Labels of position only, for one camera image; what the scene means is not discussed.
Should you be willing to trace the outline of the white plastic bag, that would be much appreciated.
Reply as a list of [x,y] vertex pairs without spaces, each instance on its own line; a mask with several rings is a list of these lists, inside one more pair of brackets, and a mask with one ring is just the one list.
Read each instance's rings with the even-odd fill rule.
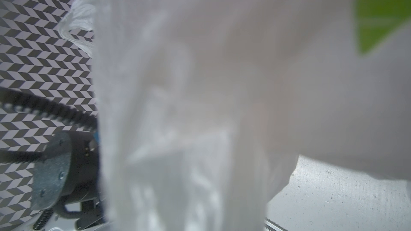
[[299,156],[411,178],[411,0],[75,0],[117,231],[261,231]]

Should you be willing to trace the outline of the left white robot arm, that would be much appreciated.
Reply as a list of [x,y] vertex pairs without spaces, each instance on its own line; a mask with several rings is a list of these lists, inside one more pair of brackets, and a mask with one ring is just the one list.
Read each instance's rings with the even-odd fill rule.
[[53,216],[72,222],[75,231],[89,231],[104,224],[98,187],[97,118],[67,105],[4,87],[1,88],[1,108],[84,129],[56,133],[44,151],[1,150],[2,164],[34,165],[31,208],[41,214],[30,230],[46,230]]

